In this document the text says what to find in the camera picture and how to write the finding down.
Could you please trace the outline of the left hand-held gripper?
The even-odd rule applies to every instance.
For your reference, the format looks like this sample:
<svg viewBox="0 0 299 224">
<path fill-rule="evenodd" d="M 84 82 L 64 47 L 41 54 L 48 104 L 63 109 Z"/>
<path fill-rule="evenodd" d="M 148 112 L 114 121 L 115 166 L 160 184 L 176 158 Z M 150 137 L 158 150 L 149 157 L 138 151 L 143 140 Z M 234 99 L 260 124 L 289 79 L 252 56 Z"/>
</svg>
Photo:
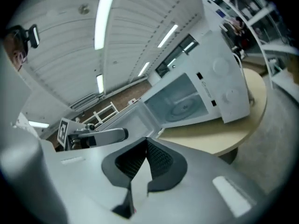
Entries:
<svg viewBox="0 0 299 224">
<path fill-rule="evenodd" d="M 72 121 L 67 118 L 61 118 L 57 141 L 63 147 L 64 151 L 71 150 L 69 135 L 77 135 L 77 133 L 90 133 L 95 131 L 94 124 L 84 124 Z M 96 146 L 106 146 L 118 143 L 128 138 L 128 130 L 126 128 L 115 128 L 104 131 L 97 131 L 94 134 Z"/>
</svg>

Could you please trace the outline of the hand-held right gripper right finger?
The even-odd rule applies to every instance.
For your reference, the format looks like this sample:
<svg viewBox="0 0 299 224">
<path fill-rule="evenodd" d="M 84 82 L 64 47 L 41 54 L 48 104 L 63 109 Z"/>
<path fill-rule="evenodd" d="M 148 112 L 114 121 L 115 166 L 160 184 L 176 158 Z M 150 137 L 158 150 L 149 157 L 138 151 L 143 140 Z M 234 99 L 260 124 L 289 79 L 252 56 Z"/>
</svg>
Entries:
<svg viewBox="0 0 299 224">
<path fill-rule="evenodd" d="M 221 158 L 159 142 L 185 157 L 187 172 L 174 188 L 149 193 L 135 213 L 136 224 L 241 224 L 266 197 L 254 181 Z"/>
</svg>

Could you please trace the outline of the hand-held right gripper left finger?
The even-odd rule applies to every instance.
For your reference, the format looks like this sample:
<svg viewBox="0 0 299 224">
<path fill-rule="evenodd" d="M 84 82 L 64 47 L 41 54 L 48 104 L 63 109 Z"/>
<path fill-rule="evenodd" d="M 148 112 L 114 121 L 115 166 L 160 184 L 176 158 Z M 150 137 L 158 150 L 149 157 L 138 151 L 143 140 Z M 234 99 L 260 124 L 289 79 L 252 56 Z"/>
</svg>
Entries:
<svg viewBox="0 0 299 224">
<path fill-rule="evenodd" d="M 139 214 L 127 219 L 112 211 L 123 203 L 127 189 L 112 185 L 101 168 L 108 154 L 134 141 L 56 152 L 51 142 L 42 140 L 47 169 L 65 205 L 68 224 L 148 224 Z"/>
</svg>

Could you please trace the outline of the clear glass microwave plate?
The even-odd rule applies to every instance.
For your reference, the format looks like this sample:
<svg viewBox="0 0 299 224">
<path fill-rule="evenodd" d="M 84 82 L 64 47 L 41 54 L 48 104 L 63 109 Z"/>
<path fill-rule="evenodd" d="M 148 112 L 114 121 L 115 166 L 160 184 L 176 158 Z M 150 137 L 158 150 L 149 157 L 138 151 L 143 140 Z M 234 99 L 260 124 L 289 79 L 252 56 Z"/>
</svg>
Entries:
<svg viewBox="0 0 299 224">
<path fill-rule="evenodd" d="M 167 122 L 177 122 L 194 115 L 201 107 L 201 102 L 195 98 L 188 98 L 174 104 L 165 116 Z"/>
</svg>

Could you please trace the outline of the white microwave door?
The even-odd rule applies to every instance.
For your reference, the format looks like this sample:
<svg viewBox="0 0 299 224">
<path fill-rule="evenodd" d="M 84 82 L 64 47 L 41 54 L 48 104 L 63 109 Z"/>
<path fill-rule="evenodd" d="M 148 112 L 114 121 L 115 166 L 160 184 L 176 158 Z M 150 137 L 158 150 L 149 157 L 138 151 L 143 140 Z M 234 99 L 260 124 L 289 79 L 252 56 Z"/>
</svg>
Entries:
<svg viewBox="0 0 299 224">
<path fill-rule="evenodd" d="M 159 136 L 162 127 L 154 118 L 146 105 L 140 100 L 127 106 L 108 121 L 101 124 L 96 130 L 104 131 L 115 128 L 126 128 L 129 138 Z"/>
</svg>

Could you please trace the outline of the ceiling light strip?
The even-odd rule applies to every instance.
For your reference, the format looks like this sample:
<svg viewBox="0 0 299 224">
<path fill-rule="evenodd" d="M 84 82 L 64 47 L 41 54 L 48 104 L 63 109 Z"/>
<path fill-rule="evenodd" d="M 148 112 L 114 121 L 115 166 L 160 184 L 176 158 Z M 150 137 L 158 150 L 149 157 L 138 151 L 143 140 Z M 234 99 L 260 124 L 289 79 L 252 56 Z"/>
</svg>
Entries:
<svg viewBox="0 0 299 224">
<path fill-rule="evenodd" d="M 169 32 L 165 35 L 165 37 L 162 39 L 162 41 L 157 46 L 158 48 L 163 47 L 163 45 L 167 42 L 167 40 L 171 37 L 171 35 L 176 31 L 178 28 L 177 24 L 174 24 L 173 27 L 169 30 Z"/>
<path fill-rule="evenodd" d="M 40 123 L 40 122 L 34 122 L 34 121 L 29 121 L 28 123 L 30 126 L 37 127 L 37 128 L 48 128 L 50 126 L 47 123 Z"/>
<path fill-rule="evenodd" d="M 104 81 L 103 81 L 103 75 L 100 74 L 96 77 L 97 86 L 99 94 L 102 94 L 104 92 Z"/>
<path fill-rule="evenodd" d="M 140 77 L 143 74 L 143 72 L 146 70 L 146 68 L 148 67 L 148 65 L 149 65 L 149 62 L 146 62 L 144 64 L 144 66 L 142 67 L 141 71 L 138 74 L 138 77 Z"/>
<path fill-rule="evenodd" d="M 112 2 L 113 0 L 99 0 L 94 29 L 95 50 L 104 47 L 106 27 Z"/>
</svg>

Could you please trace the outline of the dark window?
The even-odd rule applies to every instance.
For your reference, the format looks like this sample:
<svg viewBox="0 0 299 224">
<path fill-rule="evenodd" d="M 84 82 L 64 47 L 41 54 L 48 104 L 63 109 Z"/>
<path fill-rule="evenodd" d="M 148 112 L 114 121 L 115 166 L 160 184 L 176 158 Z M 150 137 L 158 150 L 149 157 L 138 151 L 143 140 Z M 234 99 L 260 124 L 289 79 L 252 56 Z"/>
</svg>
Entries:
<svg viewBox="0 0 299 224">
<path fill-rule="evenodd" d="M 176 68 L 175 61 L 182 55 L 189 55 L 199 43 L 191 36 L 187 35 L 172 52 L 155 69 L 160 78 L 163 78 L 168 72 Z"/>
</svg>

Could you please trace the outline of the white microwave dial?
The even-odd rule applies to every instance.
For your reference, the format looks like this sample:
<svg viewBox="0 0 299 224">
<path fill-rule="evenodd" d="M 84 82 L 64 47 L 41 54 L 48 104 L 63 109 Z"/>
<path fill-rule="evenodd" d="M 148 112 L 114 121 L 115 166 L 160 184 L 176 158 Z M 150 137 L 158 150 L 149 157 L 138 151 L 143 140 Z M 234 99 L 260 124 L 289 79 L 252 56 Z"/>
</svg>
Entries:
<svg viewBox="0 0 299 224">
<path fill-rule="evenodd" d="M 226 76 L 229 72 L 229 64 L 223 58 L 216 58 L 213 62 L 213 70 L 219 76 Z"/>
<path fill-rule="evenodd" d="M 240 93 L 237 89 L 229 89 L 225 96 L 228 102 L 236 103 L 239 100 Z"/>
</svg>

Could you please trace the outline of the white microwave oven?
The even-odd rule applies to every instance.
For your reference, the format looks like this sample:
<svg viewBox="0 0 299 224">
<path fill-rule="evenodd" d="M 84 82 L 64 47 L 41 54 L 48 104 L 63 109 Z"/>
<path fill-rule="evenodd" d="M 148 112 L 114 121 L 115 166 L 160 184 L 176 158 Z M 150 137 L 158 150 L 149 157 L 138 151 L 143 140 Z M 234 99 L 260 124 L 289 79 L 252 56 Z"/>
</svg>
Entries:
<svg viewBox="0 0 299 224">
<path fill-rule="evenodd" d="M 213 70 L 216 58 L 223 58 L 229 64 L 226 76 L 219 76 Z M 186 126 L 221 118 L 229 123 L 249 116 L 250 105 L 246 81 L 231 49 L 221 33 L 207 32 L 200 44 L 175 61 L 176 68 L 168 72 L 140 99 L 162 128 Z M 229 89 L 240 93 L 236 103 L 226 99 Z M 167 112 L 174 104 L 195 98 L 201 102 L 200 109 L 185 120 L 165 121 Z"/>
</svg>

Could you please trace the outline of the ceiling smoke detector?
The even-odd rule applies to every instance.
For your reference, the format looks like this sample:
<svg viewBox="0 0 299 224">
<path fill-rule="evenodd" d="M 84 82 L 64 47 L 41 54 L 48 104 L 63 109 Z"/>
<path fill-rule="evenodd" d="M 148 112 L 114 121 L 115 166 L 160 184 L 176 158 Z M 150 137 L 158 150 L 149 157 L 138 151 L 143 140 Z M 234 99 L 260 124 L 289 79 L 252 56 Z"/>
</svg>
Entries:
<svg viewBox="0 0 299 224">
<path fill-rule="evenodd" d="M 81 15 L 86 15 L 90 12 L 90 7 L 88 3 L 81 4 L 78 8 L 78 12 Z"/>
</svg>

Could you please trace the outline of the white curved shelf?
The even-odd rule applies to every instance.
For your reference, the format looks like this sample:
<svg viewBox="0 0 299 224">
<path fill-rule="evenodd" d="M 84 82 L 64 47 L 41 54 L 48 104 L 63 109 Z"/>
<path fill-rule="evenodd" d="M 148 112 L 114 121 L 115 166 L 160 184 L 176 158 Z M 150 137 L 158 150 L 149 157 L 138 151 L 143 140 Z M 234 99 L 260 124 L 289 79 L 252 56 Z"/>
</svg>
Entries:
<svg viewBox="0 0 299 224">
<path fill-rule="evenodd" d="M 268 0 L 207 0 L 226 19 L 239 16 L 246 26 L 246 55 L 265 61 L 271 86 L 277 86 L 299 102 L 299 49 L 276 5 Z"/>
</svg>

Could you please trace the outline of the white frame table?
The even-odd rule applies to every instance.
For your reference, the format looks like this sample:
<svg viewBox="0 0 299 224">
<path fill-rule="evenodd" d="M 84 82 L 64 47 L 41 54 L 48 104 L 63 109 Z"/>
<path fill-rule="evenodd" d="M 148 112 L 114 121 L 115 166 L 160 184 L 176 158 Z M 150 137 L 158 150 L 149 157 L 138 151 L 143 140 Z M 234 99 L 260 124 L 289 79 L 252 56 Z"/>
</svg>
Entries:
<svg viewBox="0 0 299 224">
<path fill-rule="evenodd" d="M 102 110 L 98 112 L 94 111 L 92 116 L 82 121 L 82 123 L 94 124 L 95 127 L 97 128 L 118 113 L 119 113 L 118 109 L 115 107 L 115 105 L 112 102 L 110 102 L 110 104 L 105 108 L 103 108 Z"/>
</svg>

